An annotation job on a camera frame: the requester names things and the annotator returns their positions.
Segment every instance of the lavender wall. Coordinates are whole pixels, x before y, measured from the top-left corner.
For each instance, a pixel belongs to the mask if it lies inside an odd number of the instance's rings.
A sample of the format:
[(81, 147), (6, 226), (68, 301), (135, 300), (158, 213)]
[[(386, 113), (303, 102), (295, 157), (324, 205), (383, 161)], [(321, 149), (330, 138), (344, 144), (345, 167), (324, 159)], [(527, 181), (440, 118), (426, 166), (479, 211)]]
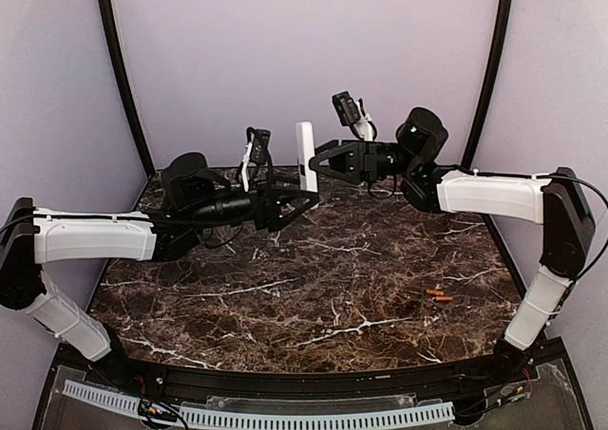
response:
[[(19, 196), (60, 210), (121, 211), (144, 184), (96, 1), (0, 0), (1, 217)], [(101, 265), (48, 270), (85, 305)], [(3, 308), (0, 340), (0, 427), (28, 429), (57, 344)]]
[[(608, 193), (608, 0), (513, 0), (494, 98), (475, 166), (543, 172), (570, 166)], [(601, 218), (604, 209), (588, 196)], [(604, 242), (605, 217), (596, 246)], [(529, 280), (542, 230), (498, 219)], [(608, 428), (608, 262), (581, 280), (550, 328), (562, 335), (597, 429)]]
[(235, 165), (244, 129), (273, 130), (296, 160), (294, 124), (346, 138), (331, 95), (363, 96), (381, 140), (410, 109), (434, 110), (460, 159), (498, 0), (114, 0), (126, 65), (157, 166), (189, 150)]

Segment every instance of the white cable tray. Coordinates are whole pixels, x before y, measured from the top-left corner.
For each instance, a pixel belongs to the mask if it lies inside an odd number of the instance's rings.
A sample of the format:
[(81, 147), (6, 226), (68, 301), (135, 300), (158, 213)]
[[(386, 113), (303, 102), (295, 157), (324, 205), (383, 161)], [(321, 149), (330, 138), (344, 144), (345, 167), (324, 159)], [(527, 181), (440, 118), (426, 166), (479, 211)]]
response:
[[(140, 418), (137, 413), (140, 399), (136, 397), (71, 380), (66, 380), (63, 394), (116, 414), (134, 419)], [(190, 428), (210, 430), (396, 430), (454, 420), (451, 402), (390, 411), (319, 416), (244, 414), (190, 406), (175, 406), (175, 408), (179, 409)], [(174, 423), (174, 426), (183, 427), (180, 422)]]

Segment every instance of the black vertical pole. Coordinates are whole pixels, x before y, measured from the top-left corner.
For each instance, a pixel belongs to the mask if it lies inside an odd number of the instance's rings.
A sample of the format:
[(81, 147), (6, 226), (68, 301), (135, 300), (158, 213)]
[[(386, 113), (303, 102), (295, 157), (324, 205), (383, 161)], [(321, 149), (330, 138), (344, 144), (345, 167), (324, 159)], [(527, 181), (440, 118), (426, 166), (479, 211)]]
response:
[(504, 38), (506, 36), (506, 28), (509, 21), (510, 11), (511, 0), (499, 0), (498, 12), (496, 13), (496, 23), (494, 25), (494, 36), (492, 37), (492, 45), (490, 46), (490, 53), (487, 58), (487, 67), (485, 68), (482, 92), (477, 103), (475, 118), (473, 119), (473, 124), (471, 125), (471, 131), (468, 135), (465, 153), (463, 154), (463, 160), (461, 162), (461, 165), (467, 169), (470, 169), (471, 164), (473, 163), (475, 152), (477, 151), (477, 146), (479, 145), (479, 140), (482, 136), (482, 130), (484, 129), (487, 109), (490, 106), (492, 92), (494, 91), (494, 84), (496, 83), (496, 76), (498, 74), (498, 68), (501, 63), (501, 56), (503, 55)]
[(123, 100), (124, 113), (135, 141), (142, 166), (150, 178), (152, 177), (156, 169), (152, 162), (150, 150), (145, 141), (143, 135), (142, 124), (140, 118), (137, 115), (137, 109), (135, 108), (135, 102), (133, 101), (133, 93), (131, 92), (131, 86), (129, 84), (128, 77), (126, 75), (126, 69), (124, 67), (123, 53), (121, 52), (121, 45), (118, 39), (118, 31), (116, 30), (116, 22), (114, 21), (114, 11), (112, 10), (111, 0), (98, 0), (99, 11), (102, 15), (102, 22), (104, 23), (105, 40), (107, 41), (107, 50), (110, 54), (112, 61), (112, 67), (114, 68), (114, 77), (116, 78), (116, 84), (118, 85), (119, 92), (121, 93), (121, 99)]

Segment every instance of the brown marble tabletop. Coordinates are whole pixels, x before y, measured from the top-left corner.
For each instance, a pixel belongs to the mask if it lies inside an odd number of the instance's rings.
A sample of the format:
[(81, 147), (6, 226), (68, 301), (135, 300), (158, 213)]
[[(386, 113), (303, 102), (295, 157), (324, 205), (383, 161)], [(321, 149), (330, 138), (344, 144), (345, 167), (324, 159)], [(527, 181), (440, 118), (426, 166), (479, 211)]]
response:
[[(171, 365), (364, 371), (491, 351), (520, 296), (478, 215), (421, 214), (326, 178), (319, 191), (320, 206), (279, 233), (248, 224), (176, 262), (113, 261), (91, 314), (130, 357)], [(156, 177), (140, 208), (162, 196)]]

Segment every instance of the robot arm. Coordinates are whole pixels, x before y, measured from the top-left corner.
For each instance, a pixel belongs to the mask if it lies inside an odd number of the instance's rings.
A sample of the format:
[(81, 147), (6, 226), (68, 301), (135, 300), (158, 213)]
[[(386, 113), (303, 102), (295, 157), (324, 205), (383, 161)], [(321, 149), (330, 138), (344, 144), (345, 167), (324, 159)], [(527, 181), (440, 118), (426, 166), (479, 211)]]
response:
[[(314, 154), (312, 126), (299, 123), (296, 133), (299, 159), (307, 162)], [(316, 175), (309, 169), (300, 172), (299, 181), (274, 175), (269, 138), (269, 132), (248, 129), (247, 162), (267, 164), (268, 171), (263, 179), (250, 178), (245, 164), (239, 186), (209, 170), (200, 153), (175, 159), (161, 172), (165, 199), (159, 210), (74, 214), (36, 208), (30, 198), (17, 200), (0, 230), (0, 305), (33, 317), (91, 362), (120, 357), (113, 330), (79, 308), (42, 266), (83, 258), (170, 261), (196, 247), (203, 229), (246, 221), (259, 230), (283, 229), (318, 203)], [(293, 208), (295, 199), (304, 202)]]
[[(342, 121), (343, 114), (336, 110)], [(529, 348), (580, 278), (595, 221), (572, 170), (521, 176), (440, 166), (434, 160), (447, 136), (432, 112), (416, 107), (397, 129), (397, 142), (333, 140), (317, 149), (309, 165), (319, 174), (353, 184), (367, 182), (369, 187), (387, 177), (401, 177), (406, 200), (423, 212), (505, 215), (543, 225), (538, 271), (494, 349), (499, 364), (493, 375), (500, 381), (521, 368)]]

